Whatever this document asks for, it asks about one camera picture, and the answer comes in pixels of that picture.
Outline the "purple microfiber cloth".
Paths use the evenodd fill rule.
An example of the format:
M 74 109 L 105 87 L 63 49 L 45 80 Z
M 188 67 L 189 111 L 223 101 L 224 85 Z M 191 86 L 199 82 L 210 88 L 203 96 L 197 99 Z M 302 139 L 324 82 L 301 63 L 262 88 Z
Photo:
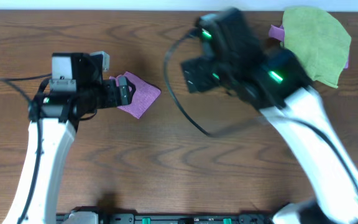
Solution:
M 116 80 L 119 77 L 126 77 L 131 83 L 135 85 L 136 91 L 132 97 L 131 104 L 119 106 L 118 108 L 133 115 L 133 117 L 140 119 L 140 117 L 160 96 L 161 90 L 130 72 L 125 72 L 123 75 L 118 75 L 117 77 L 110 76 L 109 78 L 111 80 Z

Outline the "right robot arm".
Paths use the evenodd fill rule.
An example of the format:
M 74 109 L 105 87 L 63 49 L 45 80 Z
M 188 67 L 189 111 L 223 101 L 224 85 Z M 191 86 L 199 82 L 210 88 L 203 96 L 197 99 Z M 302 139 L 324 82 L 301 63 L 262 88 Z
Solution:
M 181 64 L 189 91 L 234 91 L 277 130 L 311 183 L 315 198 L 284 206 L 272 222 L 358 223 L 358 169 L 296 55 L 282 47 L 265 53 L 233 7 L 199 17 L 191 35 L 203 53 Z

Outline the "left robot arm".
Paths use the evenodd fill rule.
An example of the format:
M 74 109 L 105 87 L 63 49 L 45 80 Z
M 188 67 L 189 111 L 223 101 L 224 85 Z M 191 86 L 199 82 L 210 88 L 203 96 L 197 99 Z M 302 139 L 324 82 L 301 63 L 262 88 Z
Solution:
M 29 140 L 16 194 L 5 223 L 55 223 L 58 194 L 68 151 L 78 125 L 101 109 L 131 104 L 135 85 L 126 77 L 103 78 L 109 55 L 54 53 L 52 71 L 30 98 L 15 83 L 2 82 L 18 91 L 28 103 Z

